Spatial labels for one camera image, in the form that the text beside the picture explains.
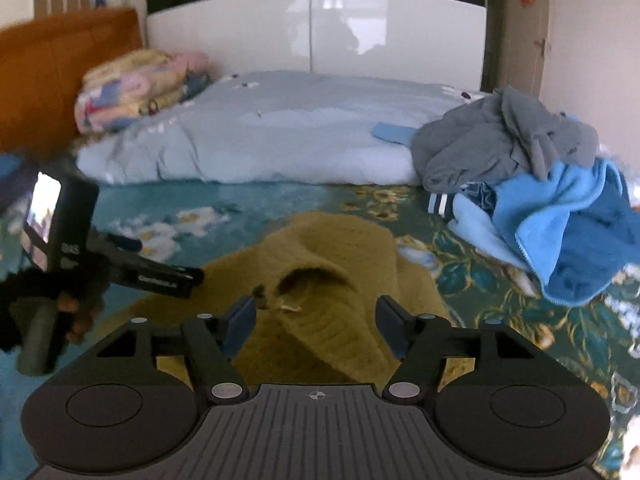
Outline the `gloved left hand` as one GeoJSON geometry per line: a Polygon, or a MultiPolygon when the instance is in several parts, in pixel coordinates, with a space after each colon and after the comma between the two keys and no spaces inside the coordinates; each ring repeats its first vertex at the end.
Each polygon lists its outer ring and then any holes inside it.
{"type": "Polygon", "coordinates": [[[65,338],[80,344],[104,309],[107,289],[107,279],[95,273],[88,278],[81,275],[68,287],[38,268],[8,274],[1,280],[1,351],[24,347],[40,310],[54,320],[59,314],[67,316],[70,326],[65,338]]]}

